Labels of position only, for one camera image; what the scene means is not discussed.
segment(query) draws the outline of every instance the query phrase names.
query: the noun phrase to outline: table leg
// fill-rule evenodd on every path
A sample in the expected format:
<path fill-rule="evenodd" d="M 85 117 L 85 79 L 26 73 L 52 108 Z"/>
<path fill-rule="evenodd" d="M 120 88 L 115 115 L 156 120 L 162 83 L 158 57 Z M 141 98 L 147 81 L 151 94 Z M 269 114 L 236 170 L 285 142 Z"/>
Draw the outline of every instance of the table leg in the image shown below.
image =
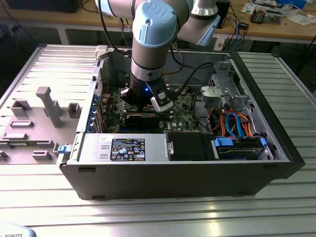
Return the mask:
<path fill-rule="evenodd" d="M 61 44 L 70 44 L 65 28 L 57 28 Z"/>
<path fill-rule="evenodd" d="M 227 37 L 228 37 L 228 34 L 219 34 L 217 36 L 217 39 L 214 45 L 214 51 L 221 51 L 223 49 L 223 46 Z"/>

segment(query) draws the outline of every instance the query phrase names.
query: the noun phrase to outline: warning sticker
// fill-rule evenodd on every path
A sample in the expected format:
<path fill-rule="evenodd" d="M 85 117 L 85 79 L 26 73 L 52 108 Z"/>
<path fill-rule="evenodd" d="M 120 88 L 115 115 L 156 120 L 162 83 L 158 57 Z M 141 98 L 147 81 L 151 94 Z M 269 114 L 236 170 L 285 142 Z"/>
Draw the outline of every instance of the warning sticker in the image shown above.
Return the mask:
<path fill-rule="evenodd" d="M 112 139 L 112 161 L 144 161 L 145 139 Z"/>

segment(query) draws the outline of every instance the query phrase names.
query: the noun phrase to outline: wooden workbench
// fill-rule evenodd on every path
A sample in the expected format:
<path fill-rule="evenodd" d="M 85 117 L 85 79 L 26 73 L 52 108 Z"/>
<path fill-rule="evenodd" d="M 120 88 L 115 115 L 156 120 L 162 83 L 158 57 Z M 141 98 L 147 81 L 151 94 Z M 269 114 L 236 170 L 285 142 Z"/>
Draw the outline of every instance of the wooden workbench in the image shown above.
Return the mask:
<path fill-rule="evenodd" d="M 316 34 L 316 24 L 308 24 L 301 26 L 286 18 L 282 19 L 281 24 L 253 24 L 250 22 L 250 14 L 241 13 L 242 5 L 248 2 L 247 0 L 232 0 L 232 5 L 236 15 L 241 21 L 249 24 L 246 39 L 249 40 L 264 40 L 264 41 L 284 41 L 308 43 Z M 85 8 L 96 10 L 93 0 L 89 1 Z M 39 26 L 56 28 L 59 32 L 63 44 L 68 44 L 66 29 L 82 29 L 82 30 L 102 30 L 101 21 L 98 13 L 89 12 L 82 7 L 77 13 L 62 13 L 48 11 L 32 11 L 32 10 L 11 10 L 8 9 L 12 16 L 22 25 Z M 118 19 L 111 16 L 104 16 L 109 31 L 119 31 Z M 12 19 L 6 12 L 0 9 L 0 24 L 12 24 Z M 234 29 L 229 21 L 225 22 L 222 29 L 217 29 L 215 37 L 218 42 L 226 39 L 229 34 L 234 33 Z"/>

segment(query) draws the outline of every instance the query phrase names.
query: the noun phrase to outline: wire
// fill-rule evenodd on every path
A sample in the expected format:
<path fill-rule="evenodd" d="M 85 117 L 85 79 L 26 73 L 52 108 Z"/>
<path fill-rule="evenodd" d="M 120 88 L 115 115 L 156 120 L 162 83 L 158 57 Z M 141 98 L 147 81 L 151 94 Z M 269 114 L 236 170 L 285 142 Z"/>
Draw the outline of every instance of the wire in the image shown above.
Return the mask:
<path fill-rule="evenodd" d="M 134 37 L 134 36 L 133 36 L 133 31 L 132 31 L 132 29 L 131 29 L 131 27 L 130 27 L 130 25 L 129 25 L 128 20 L 127 20 L 127 19 L 125 19 L 125 22 L 126 22 L 127 27 L 128 27 L 128 29 L 129 29 L 129 33 L 130 33 L 130 35 L 131 35 L 131 36 L 132 36 L 132 38 L 133 38 L 133 37 Z"/>
<path fill-rule="evenodd" d="M 19 36 L 18 36 L 18 40 L 16 41 L 16 51 L 17 53 L 19 54 L 19 41 L 20 41 L 20 36 L 22 34 L 24 30 L 22 29 L 21 32 L 19 33 Z"/>
<path fill-rule="evenodd" d="M 171 56 L 172 56 L 173 60 L 174 60 L 177 64 L 181 65 L 182 63 L 180 63 L 180 62 L 176 59 L 176 57 L 174 56 L 174 53 L 173 53 L 172 48 L 170 48 L 170 51 L 171 51 Z M 209 68 L 209 67 L 212 67 L 212 66 L 213 66 L 213 65 L 209 65 L 209 66 L 203 67 L 203 68 L 201 68 L 201 69 Z M 196 68 L 196 67 L 193 67 L 193 66 L 190 66 L 190 65 L 186 65 L 186 64 L 184 64 L 184 67 L 185 67 L 185 68 L 191 68 L 191 69 L 195 69 L 195 68 Z"/>
<path fill-rule="evenodd" d="M 128 57 L 131 57 L 130 55 L 126 54 L 125 52 L 119 50 L 115 45 L 112 44 L 111 40 L 110 40 L 110 36 L 109 36 L 109 32 L 107 30 L 107 27 L 105 25 L 105 22 L 104 22 L 104 18 L 103 18 L 103 14 L 102 14 L 102 9 L 101 9 L 101 0 L 98 0 L 98 6 L 99 6 L 99 15 L 100 15 L 100 19 L 101 19 L 101 23 L 102 23 L 102 26 L 103 26 L 103 30 L 104 30 L 104 33 L 105 33 L 105 36 L 109 42 L 109 44 L 111 45 L 111 47 L 118 53 L 122 54 L 122 55 L 127 55 Z"/>
<path fill-rule="evenodd" d="M 24 29 L 23 26 L 21 26 L 21 24 L 15 20 L 15 18 L 7 11 L 7 9 L 4 7 L 2 0 L 0 0 L 1 6 L 3 7 L 3 9 L 5 10 L 5 12 L 8 14 L 9 17 L 11 17 L 11 19 L 19 26 L 23 29 L 23 31 L 25 31 L 25 33 L 34 41 L 34 43 L 37 45 L 38 42 Z"/>
<path fill-rule="evenodd" d="M 227 131 L 229 132 L 229 134 L 231 134 L 234 138 L 237 138 L 237 136 L 235 134 L 233 134 L 233 132 L 231 131 L 231 129 L 229 128 L 229 123 L 228 123 L 228 118 L 231 117 L 231 116 L 235 116 L 235 119 L 236 119 L 236 124 L 237 124 L 237 130 L 238 130 L 238 133 L 240 135 L 240 137 L 244 137 L 245 134 L 243 133 L 243 130 L 241 129 L 241 123 L 240 123 L 240 120 L 239 120 L 239 117 L 237 114 L 235 113 L 229 113 L 227 116 L 226 116 L 226 129 Z"/>
<path fill-rule="evenodd" d="M 310 48 L 311 48 L 311 46 L 313 45 L 315 39 L 316 39 L 316 35 L 314 36 L 312 42 L 311 42 L 310 45 L 308 46 L 308 48 L 307 48 L 307 50 L 306 50 L 307 52 L 310 50 Z"/>
<path fill-rule="evenodd" d="M 249 137 L 248 131 L 247 131 L 247 127 L 245 124 L 242 125 L 243 129 L 245 130 L 246 136 Z"/>
<path fill-rule="evenodd" d="M 195 107 L 196 107 L 196 102 L 198 99 L 198 95 L 201 93 L 201 91 L 198 91 L 196 98 L 193 102 L 193 116 L 196 119 L 196 121 L 198 122 L 199 125 L 201 125 L 203 128 L 205 128 L 206 132 L 209 132 L 211 135 L 214 135 L 214 133 L 211 131 L 211 129 L 209 129 L 207 126 L 205 126 L 203 123 L 201 123 L 198 119 L 197 119 L 197 115 L 196 115 L 196 111 L 195 111 Z"/>
<path fill-rule="evenodd" d="M 248 123 L 248 129 L 249 129 L 249 135 L 250 135 L 250 137 L 253 137 L 252 132 L 251 132 L 251 128 L 250 128 L 250 123 Z"/>
<path fill-rule="evenodd" d="M 125 38 L 125 36 L 124 36 L 124 22 L 123 22 L 123 19 L 122 19 L 122 18 L 118 19 L 118 23 L 119 23 L 120 31 L 121 31 L 121 33 L 122 33 L 122 37 L 123 37 L 123 39 L 124 39 L 124 41 L 125 41 L 126 46 L 128 47 L 127 40 L 126 40 L 126 38 Z"/>
<path fill-rule="evenodd" d="M 221 121 L 221 127 L 222 127 L 222 136 L 225 136 L 226 127 L 225 127 L 225 123 L 224 123 L 224 116 L 223 116 L 223 114 L 220 115 L 220 121 Z"/>
<path fill-rule="evenodd" d="M 172 50 L 172 47 L 174 47 L 174 49 L 175 49 L 175 50 L 177 51 L 177 53 L 180 55 L 182 63 L 181 63 L 180 68 L 178 68 L 177 70 L 171 71 L 171 72 L 163 73 L 163 74 L 162 74 L 163 76 L 167 76 L 167 75 L 172 75 L 172 74 L 178 73 L 178 72 L 180 72 L 180 71 L 183 69 L 183 67 L 184 67 L 184 58 L 183 58 L 181 52 L 180 52 L 180 51 L 178 50 L 178 48 L 177 48 L 176 46 L 174 46 L 173 44 L 170 45 L 170 49 L 171 49 L 171 50 Z"/>
<path fill-rule="evenodd" d="M 84 9 L 84 10 L 86 10 L 86 11 L 89 11 L 89 12 L 96 12 L 96 13 L 98 13 L 98 11 L 95 11 L 95 10 L 89 10 L 89 9 L 87 9 L 87 8 L 85 8 L 84 7 L 84 5 L 87 3 L 87 2 L 89 2 L 90 0 L 86 0 L 86 1 L 84 1 L 83 3 L 82 3 L 82 8 Z"/>
<path fill-rule="evenodd" d="M 232 22 L 235 24 L 235 27 L 236 27 L 236 30 L 237 30 L 236 40 L 235 40 L 234 45 L 233 45 L 233 48 L 232 48 L 232 51 L 233 51 L 233 50 L 235 49 L 236 43 L 237 43 L 237 41 L 238 41 L 239 28 L 238 28 L 238 26 L 237 26 L 237 23 L 236 23 L 234 20 L 233 20 Z"/>
<path fill-rule="evenodd" d="M 189 77 L 184 81 L 184 83 L 183 83 L 181 89 L 178 91 L 178 96 L 181 94 L 181 92 L 184 90 L 184 88 L 187 87 L 187 85 L 188 85 L 190 79 L 194 76 L 194 74 L 197 72 L 197 70 L 199 70 L 199 69 L 200 69 L 201 67 L 203 67 L 204 65 L 208 65 L 208 64 L 213 65 L 212 62 L 205 62 L 205 63 L 202 63 L 202 64 L 198 65 L 198 66 L 191 72 L 191 74 L 189 75 Z"/>
<path fill-rule="evenodd" d="M 308 46 L 306 53 L 303 57 L 303 60 L 300 61 L 300 63 L 298 64 L 297 68 L 296 68 L 296 74 L 300 73 L 302 71 L 302 69 L 305 67 L 305 65 L 308 63 L 308 61 L 311 59 L 311 57 L 316 53 L 316 45 L 314 45 L 313 49 L 311 50 L 311 52 L 309 52 L 310 48 L 312 47 L 314 41 L 316 40 L 316 35 L 314 36 L 312 42 L 310 43 L 310 45 Z"/>

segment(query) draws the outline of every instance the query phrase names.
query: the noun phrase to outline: motherboard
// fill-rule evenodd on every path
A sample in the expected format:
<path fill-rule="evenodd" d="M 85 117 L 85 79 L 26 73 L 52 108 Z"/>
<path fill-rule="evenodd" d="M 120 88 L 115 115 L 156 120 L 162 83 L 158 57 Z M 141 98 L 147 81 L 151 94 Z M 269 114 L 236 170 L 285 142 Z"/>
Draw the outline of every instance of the motherboard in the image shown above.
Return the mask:
<path fill-rule="evenodd" d="M 193 93 L 185 93 L 174 102 L 172 109 L 156 113 L 148 105 L 141 110 L 120 98 L 119 90 L 102 95 L 103 132 L 107 133 L 166 133 L 199 132 L 192 111 Z"/>

